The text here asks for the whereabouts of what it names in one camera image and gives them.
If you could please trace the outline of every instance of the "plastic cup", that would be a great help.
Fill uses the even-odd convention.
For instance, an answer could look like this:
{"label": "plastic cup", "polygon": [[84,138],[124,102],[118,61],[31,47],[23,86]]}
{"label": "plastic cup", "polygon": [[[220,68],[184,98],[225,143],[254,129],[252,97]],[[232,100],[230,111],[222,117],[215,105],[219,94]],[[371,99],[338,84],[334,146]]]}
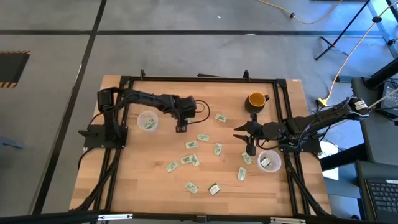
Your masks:
{"label": "plastic cup", "polygon": [[[261,160],[265,157],[270,160],[270,163],[268,166],[263,167],[261,165]],[[257,158],[257,166],[260,168],[260,170],[264,172],[277,172],[280,169],[281,164],[282,161],[279,154],[273,150],[264,150],[259,154],[259,157]]]}
{"label": "plastic cup", "polygon": [[137,118],[137,125],[144,131],[155,131],[159,125],[159,118],[152,111],[144,111]]}

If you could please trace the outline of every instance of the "white paper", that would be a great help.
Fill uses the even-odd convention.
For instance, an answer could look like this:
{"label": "white paper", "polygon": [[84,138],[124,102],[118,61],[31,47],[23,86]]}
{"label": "white paper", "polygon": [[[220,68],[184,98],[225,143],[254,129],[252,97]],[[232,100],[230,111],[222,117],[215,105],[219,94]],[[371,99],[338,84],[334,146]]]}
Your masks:
{"label": "white paper", "polygon": [[[321,152],[321,155],[319,156],[319,159],[322,159],[326,156],[336,154],[338,152],[338,148],[332,143],[322,141],[322,142],[320,142],[320,145],[321,145],[322,152]],[[338,180],[338,168],[323,171],[322,174],[326,178]]]}

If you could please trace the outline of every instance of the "mug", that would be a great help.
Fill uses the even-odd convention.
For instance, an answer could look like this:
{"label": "mug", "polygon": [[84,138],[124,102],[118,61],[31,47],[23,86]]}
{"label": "mug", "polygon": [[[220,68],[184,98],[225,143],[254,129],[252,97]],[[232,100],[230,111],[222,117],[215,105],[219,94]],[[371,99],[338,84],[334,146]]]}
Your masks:
{"label": "mug", "polygon": [[244,109],[249,113],[260,113],[268,100],[268,95],[264,96],[261,93],[251,93],[244,102]]}

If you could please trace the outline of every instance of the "tripod stand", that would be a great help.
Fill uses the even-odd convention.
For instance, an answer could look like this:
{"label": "tripod stand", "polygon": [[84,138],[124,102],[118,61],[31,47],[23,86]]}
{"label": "tripod stand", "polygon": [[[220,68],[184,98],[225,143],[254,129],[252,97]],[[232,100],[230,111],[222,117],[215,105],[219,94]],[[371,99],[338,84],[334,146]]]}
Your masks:
{"label": "tripod stand", "polygon": [[356,13],[356,15],[353,17],[353,19],[349,22],[349,24],[344,28],[344,30],[341,32],[341,34],[337,37],[337,39],[331,43],[326,38],[320,37],[323,41],[325,41],[328,44],[328,48],[324,50],[315,60],[320,59],[323,55],[325,55],[329,50],[337,50],[344,54],[345,56],[348,56],[348,54],[336,47],[337,42],[340,40],[340,38],[344,35],[344,33],[347,31],[347,29],[350,27],[350,25],[355,21],[355,19],[359,16],[359,14],[362,12],[362,10],[368,5],[370,0],[367,0],[365,4],[361,7],[361,9]]}

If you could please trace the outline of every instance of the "wooden tabletop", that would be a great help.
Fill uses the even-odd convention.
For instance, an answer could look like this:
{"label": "wooden tabletop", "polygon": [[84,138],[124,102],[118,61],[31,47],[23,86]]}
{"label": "wooden tabletop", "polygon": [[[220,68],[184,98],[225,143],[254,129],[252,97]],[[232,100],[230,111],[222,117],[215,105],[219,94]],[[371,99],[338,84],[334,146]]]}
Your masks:
{"label": "wooden tabletop", "polygon": [[[107,75],[103,78],[101,88],[118,86],[119,80],[120,76]],[[287,80],[287,86],[293,116],[308,115],[301,81]],[[258,114],[259,122],[277,121],[271,84],[138,81],[134,82],[133,89],[156,95],[192,95],[196,100],[206,101],[211,114],[205,122],[189,125],[186,133],[176,133],[176,120],[169,114],[162,114],[156,108],[144,105],[131,105],[127,119],[127,143],[121,153],[111,206],[113,212],[292,215],[283,154],[275,149],[282,158],[282,166],[276,173],[265,173],[256,164],[261,150],[257,149],[257,155],[252,157],[253,163],[247,166],[241,157],[245,143],[233,137],[233,134],[244,134],[233,131],[233,128],[250,119],[243,105],[245,98],[252,92],[270,96],[265,108]],[[153,111],[158,115],[159,127],[155,132],[147,133],[138,128],[137,117],[143,111]],[[215,114],[225,115],[227,122],[217,121]],[[195,120],[205,116],[206,110],[197,114]],[[103,118],[96,119],[94,123],[103,123]],[[184,143],[196,141],[197,134],[208,134],[210,141],[199,141],[198,148],[185,149]],[[216,142],[223,145],[220,156],[213,154]],[[268,142],[265,147],[274,144]],[[193,153],[200,160],[199,166],[180,164],[182,156]],[[94,149],[82,160],[70,208],[79,206],[93,190],[98,181],[103,155],[104,149]],[[301,153],[300,157],[306,186],[322,208],[330,212],[318,159],[308,153]],[[177,161],[180,166],[167,173],[165,166],[172,161]],[[237,179],[239,167],[247,169],[244,182]],[[187,181],[199,188],[196,194],[185,189]],[[208,188],[215,182],[220,185],[221,191],[211,196]],[[101,208],[104,207],[106,192],[104,190]],[[298,210],[303,212],[297,186],[296,194]]]}

